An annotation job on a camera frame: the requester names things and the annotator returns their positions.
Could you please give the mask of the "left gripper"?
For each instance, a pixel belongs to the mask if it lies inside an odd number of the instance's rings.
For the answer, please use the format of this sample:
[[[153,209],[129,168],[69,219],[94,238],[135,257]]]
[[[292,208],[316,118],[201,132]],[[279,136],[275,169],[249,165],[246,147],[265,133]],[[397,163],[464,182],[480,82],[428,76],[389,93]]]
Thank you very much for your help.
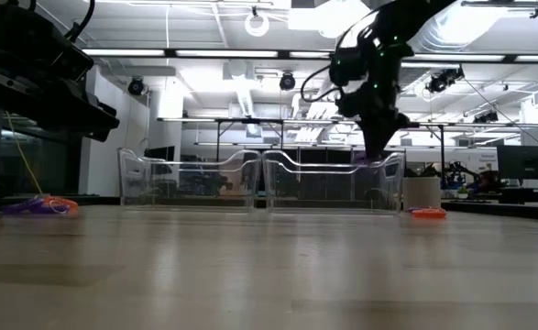
[[[82,94],[64,81],[34,87],[0,74],[0,111],[36,121],[46,130],[84,133],[86,138],[107,140],[120,121],[116,110],[92,93]],[[82,116],[98,121],[83,122]]]

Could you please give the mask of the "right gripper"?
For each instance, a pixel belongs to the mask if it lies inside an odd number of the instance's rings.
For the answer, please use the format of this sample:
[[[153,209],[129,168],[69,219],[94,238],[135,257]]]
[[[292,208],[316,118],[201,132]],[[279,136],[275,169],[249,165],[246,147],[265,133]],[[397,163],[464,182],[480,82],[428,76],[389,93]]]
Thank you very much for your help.
[[[360,124],[376,124],[383,127],[376,130],[364,129],[363,137],[367,160],[382,160],[387,157],[385,147],[397,129],[410,126],[410,119],[396,106],[397,85],[361,84],[354,92],[341,92],[336,100],[338,113],[344,117],[359,117]]]

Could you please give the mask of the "orange spiral keychain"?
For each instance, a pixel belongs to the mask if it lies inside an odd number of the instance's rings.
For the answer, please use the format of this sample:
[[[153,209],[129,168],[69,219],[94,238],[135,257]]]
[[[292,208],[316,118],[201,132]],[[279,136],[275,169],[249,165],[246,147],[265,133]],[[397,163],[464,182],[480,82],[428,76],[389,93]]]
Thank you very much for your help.
[[[70,203],[76,203],[73,200],[58,197],[58,196],[46,196],[43,198],[43,204],[46,206],[50,206],[55,202],[70,202]]]
[[[56,213],[62,215],[76,215],[79,211],[79,205],[70,202],[55,202],[51,207]]]
[[[410,213],[413,217],[417,218],[435,218],[435,219],[443,219],[446,217],[446,210],[443,208],[423,208],[422,210],[414,211]]]

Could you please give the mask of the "white pot with plant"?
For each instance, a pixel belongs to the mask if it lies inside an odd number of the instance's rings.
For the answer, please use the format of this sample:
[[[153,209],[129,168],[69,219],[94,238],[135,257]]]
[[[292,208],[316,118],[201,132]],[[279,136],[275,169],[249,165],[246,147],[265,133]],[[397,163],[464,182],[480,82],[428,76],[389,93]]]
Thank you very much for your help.
[[[402,206],[405,211],[441,206],[441,172],[433,164],[420,172],[407,169],[402,179]]]

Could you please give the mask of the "black computer monitor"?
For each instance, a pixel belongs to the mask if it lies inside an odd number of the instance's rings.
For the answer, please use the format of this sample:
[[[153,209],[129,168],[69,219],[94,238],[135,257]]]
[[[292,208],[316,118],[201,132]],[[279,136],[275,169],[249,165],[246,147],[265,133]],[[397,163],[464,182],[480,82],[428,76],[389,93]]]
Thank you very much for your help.
[[[173,146],[162,148],[147,148],[144,156],[151,159],[151,169],[153,174],[172,174],[171,165],[165,165],[167,161],[174,161]]]
[[[538,146],[497,146],[502,179],[538,180]]]

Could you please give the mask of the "clear plastic bin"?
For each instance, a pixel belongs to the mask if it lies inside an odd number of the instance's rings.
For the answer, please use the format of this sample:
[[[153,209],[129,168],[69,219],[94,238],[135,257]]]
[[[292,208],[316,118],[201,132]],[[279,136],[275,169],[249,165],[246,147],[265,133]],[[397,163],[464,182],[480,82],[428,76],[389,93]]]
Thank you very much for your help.
[[[404,156],[361,163],[302,163],[280,150],[262,154],[266,208],[272,213],[396,214]]]
[[[124,206],[250,212],[258,196],[262,156],[241,149],[221,161],[168,161],[118,153]]]

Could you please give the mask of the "black background workbench frame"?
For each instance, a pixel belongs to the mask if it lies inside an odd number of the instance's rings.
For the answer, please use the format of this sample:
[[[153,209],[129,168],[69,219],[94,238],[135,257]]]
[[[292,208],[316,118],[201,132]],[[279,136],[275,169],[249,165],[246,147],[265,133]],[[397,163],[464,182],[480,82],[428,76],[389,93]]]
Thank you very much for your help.
[[[338,125],[344,125],[345,127],[353,127],[357,123],[350,120],[317,120],[317,119],[276,119],[276,118],[257,118],[257,117],[240,117],[240,118],[210,118],[210,117],[193,117],[193,118],[158,118],[159,122],[165,123],[214,123],[216,124],[216,155],[219,155],[220,146],[257,146],[257,147],[279,147],[280,149],[285,148],[324,148],[324,149],[334,149],[334,148],[350,148],[352,150],[357,149],[359,144],[346,144],[346,143],[331,143],[331,142],[320,142],[320,141],[310,141],[310,142],[292,142],[285,143],[285,127],[290,126],[299,126],[300,128],[327,128],[335,127]],[[221,136],[229,130],[233,124],[242,124],[242,125],[258,125],[258,126],[268,126],[273,129],[277,136],[279,137],[278,143],[256,143],[256,142],[222,142]]]

